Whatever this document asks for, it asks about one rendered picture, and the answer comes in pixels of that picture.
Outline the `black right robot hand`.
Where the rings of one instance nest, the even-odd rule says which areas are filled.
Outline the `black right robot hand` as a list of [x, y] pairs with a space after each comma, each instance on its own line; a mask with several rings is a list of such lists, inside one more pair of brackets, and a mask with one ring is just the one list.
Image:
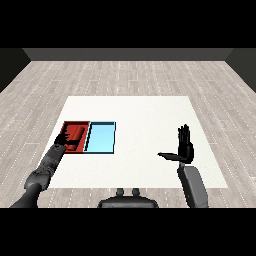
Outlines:
[[184, 164], [191, 164], [194, 159], [194, 147], [190, 141], [190, 129], [187, 124], [184, 124], [178, 129], [178, 153], [163, 153], [159, 152], [158, 156], [165, 160], [179, 161]]

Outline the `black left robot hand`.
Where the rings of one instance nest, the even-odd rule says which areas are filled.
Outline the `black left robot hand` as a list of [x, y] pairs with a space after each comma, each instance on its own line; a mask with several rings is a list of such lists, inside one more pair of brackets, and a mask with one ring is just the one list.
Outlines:
[[79, 141], [78, 140], [68, 140], [66, 134], [59, 134], [55, 140], [54, 143], [57, 145], [78, 145]]

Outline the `red shallow open box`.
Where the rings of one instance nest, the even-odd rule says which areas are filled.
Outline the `red shallow open box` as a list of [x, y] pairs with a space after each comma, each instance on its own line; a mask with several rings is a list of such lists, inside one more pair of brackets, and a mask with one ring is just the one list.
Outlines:
[[66, 154], [82, 154], [85, 149], [89, 121], [65, 121], [61, 132], [66, 135]]

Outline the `light blue shallow open box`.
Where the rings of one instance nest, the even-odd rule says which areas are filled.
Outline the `light blue shallow open box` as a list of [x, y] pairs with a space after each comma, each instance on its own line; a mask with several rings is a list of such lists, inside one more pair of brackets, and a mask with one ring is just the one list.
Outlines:
[[113, 154], [115, 148], [116, 123], [93, 121], [86, 135], [85, 154]]

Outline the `dark grey robot body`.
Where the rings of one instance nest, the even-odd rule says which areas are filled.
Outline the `dark grey robot body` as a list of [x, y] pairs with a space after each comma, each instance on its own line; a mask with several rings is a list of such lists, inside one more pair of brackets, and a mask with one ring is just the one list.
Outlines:
[[125, 196], [124, 189], [118, 188], [116, 195], [101, 200], [98, 208], [158, 208], [158, 204], [153, 199], [142, 197], [138, 188], [132, 189], [131, 196]]

